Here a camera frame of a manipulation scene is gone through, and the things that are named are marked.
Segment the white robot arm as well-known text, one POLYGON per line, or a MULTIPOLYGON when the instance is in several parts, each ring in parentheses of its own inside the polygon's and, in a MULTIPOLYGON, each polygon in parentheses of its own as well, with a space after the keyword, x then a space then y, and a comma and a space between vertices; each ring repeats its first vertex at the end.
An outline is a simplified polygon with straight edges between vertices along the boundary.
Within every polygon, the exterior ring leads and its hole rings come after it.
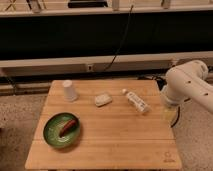
POLYGON ((193 60, 170 68, 161 99, 168 107, 178 106, 185 98, 193 99, 213 114, 213 86, 205 81, 208 67, 201 60, 193 60))

